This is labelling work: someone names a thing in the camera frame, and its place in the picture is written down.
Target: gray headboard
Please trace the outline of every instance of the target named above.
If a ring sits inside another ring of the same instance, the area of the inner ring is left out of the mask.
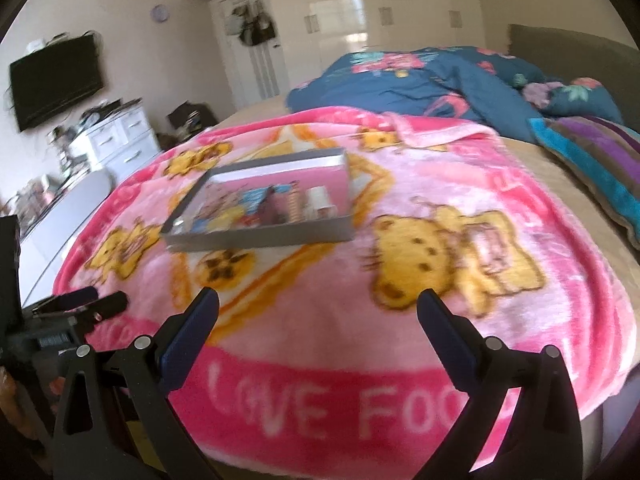
[[[593,77],[613,96],[626,126],[640,132],[640,51],[591,34],[510,25],[509,53],[565,82]]]

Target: box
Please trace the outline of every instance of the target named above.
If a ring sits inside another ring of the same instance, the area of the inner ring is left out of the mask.
[[[309,150],[212,168],[171,213],[161,235],[172,252],[352,240],[346,152]]]

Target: wall-mounted television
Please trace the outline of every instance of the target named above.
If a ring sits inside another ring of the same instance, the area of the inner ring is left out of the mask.
[[[104,86],[90,34],[55,43],[9,67],[20,131],[33,128]]]

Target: mattress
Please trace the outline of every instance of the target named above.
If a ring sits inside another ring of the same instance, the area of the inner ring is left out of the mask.
[[[244,108],[222,121],[216,128],[237,126],[285,115],[289,111],[284,101],[284,96],[278,96]],[[561,164],[548,156],[543,148],[519,140],[503,139],[503,141],[531,173],[564,202],[587,229],[594,243],[626,288],[636,315],[636,324],[639,324],[640,266],[637,253],[626,241],[624,232],[606,216],[598,203],[591,199],[586,187]],[[636,344],[633,364],[634,366],[640,364],[640,345],[638,344]],[[602,409],[592,413],[582,422],[582,437],[585,473],[587,473],[600,461]]]

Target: drawer handle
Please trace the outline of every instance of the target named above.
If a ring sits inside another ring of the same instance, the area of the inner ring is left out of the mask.
[[[142,153],[142,150],[137,150],[133,155],[131,155],[128,158],[125,158],[124,163],[126,164],[127,162],[131,162],[134,158],[138,158],[141,153]]]

